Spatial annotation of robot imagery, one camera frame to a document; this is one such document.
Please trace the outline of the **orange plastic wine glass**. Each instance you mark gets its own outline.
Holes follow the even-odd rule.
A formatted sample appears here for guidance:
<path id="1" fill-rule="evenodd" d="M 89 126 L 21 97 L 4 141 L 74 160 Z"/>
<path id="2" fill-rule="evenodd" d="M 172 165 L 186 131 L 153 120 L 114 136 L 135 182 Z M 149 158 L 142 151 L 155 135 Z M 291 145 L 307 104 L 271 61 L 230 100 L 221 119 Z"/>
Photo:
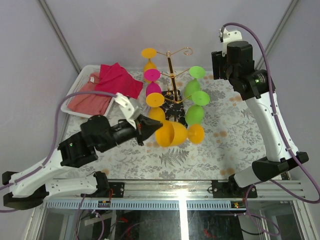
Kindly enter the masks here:
<path id="1" fill-rule="evenodd" d="M 147 63 L 143 68 L 143 73 L 150 69 L 157 69 L 156 65 L 152 62 L 152 58 L 157 55 L 157 51 L 154 48 L 145 48 L 141 51 L 141 56 L 147 59 Z"/>

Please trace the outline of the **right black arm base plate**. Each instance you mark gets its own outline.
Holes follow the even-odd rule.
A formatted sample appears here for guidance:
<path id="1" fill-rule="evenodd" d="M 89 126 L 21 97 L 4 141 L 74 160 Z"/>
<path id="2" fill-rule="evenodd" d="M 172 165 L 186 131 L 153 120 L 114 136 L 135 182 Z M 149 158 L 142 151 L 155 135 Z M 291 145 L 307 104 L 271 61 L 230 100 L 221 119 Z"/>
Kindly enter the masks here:
<path id="1" fill-rule="evenodd" d="M 212 180 L 213 197 L 216 199 L 245 198 L 249 187 L 239 187 L 230 180 Z"/>

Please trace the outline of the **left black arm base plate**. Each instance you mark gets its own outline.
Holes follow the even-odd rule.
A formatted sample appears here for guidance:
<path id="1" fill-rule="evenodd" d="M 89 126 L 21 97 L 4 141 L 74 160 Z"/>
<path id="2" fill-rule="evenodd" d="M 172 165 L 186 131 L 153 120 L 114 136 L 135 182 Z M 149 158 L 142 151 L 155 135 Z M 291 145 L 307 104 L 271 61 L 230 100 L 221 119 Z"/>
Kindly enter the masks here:
<path id="1" fill-rule="evenodd" d="M 86 198 L 123 198 L 125 191 L 124 182 L 100 182 L 97 184 L 97 189 L 94 193 L 84 194 L 82 193 L 81 197 Z"/>

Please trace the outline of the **green wine glass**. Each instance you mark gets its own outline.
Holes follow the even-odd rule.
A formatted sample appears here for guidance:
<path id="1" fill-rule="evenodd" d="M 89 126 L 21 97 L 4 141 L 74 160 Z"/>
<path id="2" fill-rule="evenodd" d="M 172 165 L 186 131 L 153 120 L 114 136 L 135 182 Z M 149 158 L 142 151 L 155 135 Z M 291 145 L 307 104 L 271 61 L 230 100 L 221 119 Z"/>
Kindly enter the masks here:
<path id="1" fill-rule="evenodd" d="M 202 123 L 205 116 L 203 106 L 209 104 L 210 96 L 206 92 L 198 90 L 191 95 L 191 100 L 193 105 L 189 107 L 185 115 L 185 121 L 189 126 Z"/>
<path id="2" fill-rule="evenodd" d="M 189 75 L 193 78 L 190 80 L 184 89 L 184 97 L 189 98 L 194 92 L 201 90 L 199 79 L 202 79 L 206 75 L 206 71 L 201 66 L 192 66 L 189 69 Z"/>

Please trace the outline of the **magenta plastic wine glass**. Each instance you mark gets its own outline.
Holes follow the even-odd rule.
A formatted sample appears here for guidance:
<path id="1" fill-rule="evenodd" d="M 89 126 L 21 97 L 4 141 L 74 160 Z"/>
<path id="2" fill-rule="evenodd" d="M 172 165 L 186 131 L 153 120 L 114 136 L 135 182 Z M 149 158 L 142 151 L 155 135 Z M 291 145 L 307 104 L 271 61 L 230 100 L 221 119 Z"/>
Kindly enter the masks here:
<path id="1" fill-rule="evenodd" d="M 157 69 L 155 68 L 148 69 L 144 72 L 143 76 L 147 81 L 149 81 L 149 84 L 146 88 L 147 96 L 153 93 L 159 93 L 159 94 L 162 93 L 160 86 L 156 83 L 156 81 L 161 76 L 161 73 Z"/>

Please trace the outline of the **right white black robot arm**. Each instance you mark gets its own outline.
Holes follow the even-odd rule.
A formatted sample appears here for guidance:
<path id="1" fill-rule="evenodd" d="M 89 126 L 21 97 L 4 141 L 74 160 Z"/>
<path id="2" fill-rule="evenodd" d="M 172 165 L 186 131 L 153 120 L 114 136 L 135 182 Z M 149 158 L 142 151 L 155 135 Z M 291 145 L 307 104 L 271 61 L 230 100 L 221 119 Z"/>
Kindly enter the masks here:
<path id="1" fill-rule="evenodd" d="M 213 78 L 229 81 L 251 110 L 261 133 L 266 156 L 228 179 L 228 192 L 240 197 L 246 187 L 266 182 L 309 160 L 306 152 L 299 151 L 283 124 L 275 86 L 266 70 L 255 69 L 253 46 L 247 41 L 232 41 L 221 51 L 211 54 Z"/>

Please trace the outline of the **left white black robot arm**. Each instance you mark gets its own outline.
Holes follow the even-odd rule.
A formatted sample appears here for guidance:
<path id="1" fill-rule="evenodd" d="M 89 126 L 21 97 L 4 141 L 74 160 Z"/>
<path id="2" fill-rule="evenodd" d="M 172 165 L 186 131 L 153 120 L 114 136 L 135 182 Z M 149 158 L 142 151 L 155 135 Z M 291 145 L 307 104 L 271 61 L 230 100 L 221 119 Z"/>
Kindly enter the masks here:
<path id="1" fill-rule="evenodd" d="M 120 119 L 111 126 L 105 116 L 94 115 L 44 160 L 22 172 L 4 172 L 2 183 L 9 186 L 9 192 L 3 196 L 3 205 L 12 212 L 35 208 L 51 198 L 111 197 L 112 190 L 104 172 L 95 171 L 82 178 L 58 176 L 98 160 L 97 152 L 104 153 L 129 140 L 135 139 L 142 146 L 163 126 L 160 121 L 143 115 L 133 122 L 136 126 Z"/>

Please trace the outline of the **orange wine glass front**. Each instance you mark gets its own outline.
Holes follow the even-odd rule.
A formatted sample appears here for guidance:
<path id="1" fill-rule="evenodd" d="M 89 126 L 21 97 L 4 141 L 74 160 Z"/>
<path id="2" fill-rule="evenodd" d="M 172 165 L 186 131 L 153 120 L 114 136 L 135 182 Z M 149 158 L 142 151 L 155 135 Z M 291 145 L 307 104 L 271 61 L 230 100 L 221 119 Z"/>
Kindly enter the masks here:
<path id="1" fill-rule="evenodd" d="M 193 124 L 186 128 L 183 124 L 165 120 L 163 126 L 155 132 L 155 139 L 161 147 L 174 147 L 189 140 L 193 144 L 200 144 L 205 138 L 205 131 L 200 124 Z"/>

